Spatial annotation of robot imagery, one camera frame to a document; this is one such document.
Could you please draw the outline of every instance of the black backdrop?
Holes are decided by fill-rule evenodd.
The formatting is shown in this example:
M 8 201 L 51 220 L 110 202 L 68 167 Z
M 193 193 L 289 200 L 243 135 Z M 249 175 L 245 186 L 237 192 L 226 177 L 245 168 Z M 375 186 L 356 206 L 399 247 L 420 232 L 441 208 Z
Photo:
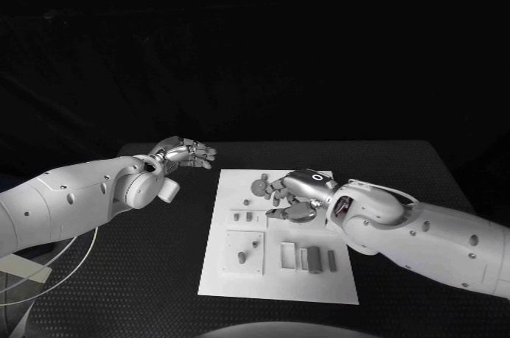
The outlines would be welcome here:
M 509 0 L 0 1 L 5 174 L 183 135 L 425 139 L 469 179 L 506 145 Z

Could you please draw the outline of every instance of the white paper sheet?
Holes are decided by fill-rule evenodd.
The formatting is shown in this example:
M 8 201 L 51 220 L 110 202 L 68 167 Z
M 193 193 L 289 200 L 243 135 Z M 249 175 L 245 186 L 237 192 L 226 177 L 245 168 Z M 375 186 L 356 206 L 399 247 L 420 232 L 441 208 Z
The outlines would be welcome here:
M 347 245 L 339 234 L 327 230 L 326 214 L 307 224 L 295 224 L 281 219 L 263 222 L 233 222 L 233 211 L 263 211 L 274 208 L 272 200 L 253 195 L 250 186 L 261 179 L 263 173 L 269 175 L 269 182 L 284 177 L 292 170 L 223 170 L 216 196 L 210 239 L 200 281 L 200 295 L 250 297 L 276 300 L 311 301 L 321 303 L 359 304 L 356 283 L 352 271 Z M 282 200 L 279 208 L 287 208 L 288 201 Z M 226 273 L 226 259 L 232 260 L 233 253 L 227 243 L 229 231 L 265 232 L 263 236 L 263 275 Z M 311 274 L 302 271 L 301 260 L 297 260 L 297 271 L 282 270 L 281 244 L 295 243 L 297 258 L 300 249 L 317 246 L 321 249 L 324 272 Z M 328 251 L 336 251 L 337 272 L 330 271 Z

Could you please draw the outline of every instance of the dark textured tabletop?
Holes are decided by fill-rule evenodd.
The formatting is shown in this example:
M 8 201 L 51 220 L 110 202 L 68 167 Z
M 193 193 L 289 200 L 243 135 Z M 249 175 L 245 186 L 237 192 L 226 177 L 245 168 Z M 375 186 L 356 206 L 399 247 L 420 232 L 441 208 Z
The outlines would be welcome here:
M 151 151 L 129 144 L 120 155 Z M 74 277 L 38 299 L 28 338 L 193 337 L 258 321 L 353 328 L 382 337 L 510 337 L 510 301 L 438 284 L 380 254 L 350 250 L 360 305 L 198 296 L 222 169 L 331 170 L 406 191 L 424 202 L 472 212 L 430 143 L 321 141 L 213 143 L 216 168 L 181 168 L 172 204 L 161 200 L 99 229 L 92 257 Z M 47 287 L 74 269 L 92 243 L 81 236 L 58 260 Z

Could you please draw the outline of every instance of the white cable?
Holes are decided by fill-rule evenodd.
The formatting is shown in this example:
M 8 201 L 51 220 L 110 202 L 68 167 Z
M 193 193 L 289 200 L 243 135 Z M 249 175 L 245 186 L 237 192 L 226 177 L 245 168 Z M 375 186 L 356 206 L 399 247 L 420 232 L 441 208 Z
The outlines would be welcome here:
M 37 294 L 34 297 L 21 300 L 21 301 L 15 301 L 14 303 L 0 303 L 0 306 L 11 306 L 11 305 L 16 305 L 19 303 L 25 303 L 27 301 L 34 300 L 35 298 L 38 298 L 40 296 L 44 296 L 48 292 L 51 292 L 68 279 L 70 277 L 74 275 L 74 273 L 77 272 L 79 268 L 83 266 L 83 262 L 87 260 L 89 254 L 92 253 L 93 247 L 94 247 L 94 243 L 96 243 L 96 237 L 99 235 L 99 228 L 96 228 L 96 232 L 94 232 L 94 238 L 93 238 L 93 242 L 92 242 L 92 246 L 89 247 L 89 251 L 83 257 L 83 260 L 79 263 L 79 266 L 73 269 L 73 272 L 67 275 L 67 277 L 44 292 L 41 292 L 40 294 Z
M 71 247 L 77 237 L 73 238 L 71 242 L 67 244 L 64 247 L 64 250 L 60 252 L 60 254 L 48 261 L 48 263 L 42 266 L 42 268 L 38 270 L 38 272 L 34 272 L 28 277 L 25 277 L 21 281 L 18 281 L 15 284 L 9 285 L 5 289 L 0 290 L 0 294 L 6 292 L 8 290 L 12 290 L 18 285 L 25 283 L 37 274 L 41 273 L 42 270 L 48 268 L 48 266 L 58 260 L 58 257 L 67 252 L 67 249 Z
M 398 189 L 391 189 L 389 187 L 385 187 L 385 186 L 380 186 L 380 185 L 375 185 L 375 183 L 369 183 L 369 182 L 363 182 L 363 181 L 359 181 L 359 180 L 350 180 L 349 183 L 352 183 L 352 181 L 356 181 L 356 182 L 360 182 L 360 183 L 365 183 L 366 185 L 372 186 L 372 187 L 376 187 L 379 189 L 383 189 L 386 191 L 391 191 L 396 194 L 399 194 L 402 197 L 406 197 L 414 203 L 420 203 L 420 200 L 412 196 L 409 195 L 408 193 L 399 191 Z

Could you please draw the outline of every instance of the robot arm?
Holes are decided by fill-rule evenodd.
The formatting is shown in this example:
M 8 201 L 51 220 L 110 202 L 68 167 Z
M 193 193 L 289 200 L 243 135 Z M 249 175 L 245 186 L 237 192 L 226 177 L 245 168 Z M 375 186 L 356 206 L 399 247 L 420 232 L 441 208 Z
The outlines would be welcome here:
M 268 216 L 308 222 L 323 208 L 328 228 L 356 251 L 382 253 L 433 280 L 510 299 L 510 229 L 392 190 L 412 200 L 402 205 L 386 190 L 357 180 L 340 186 L 320 172 L 301 170 L 275 181 L 266 193 L 311 201 L 272 209 Z
M 180 185 L 165 176 L 180 166 L 210 169 L 214 155 L 200 142 L 172 137 L 149 155 L 61 167 L 0 193 L 0 258 L 84 234 L 157 196 L 171 202 Z

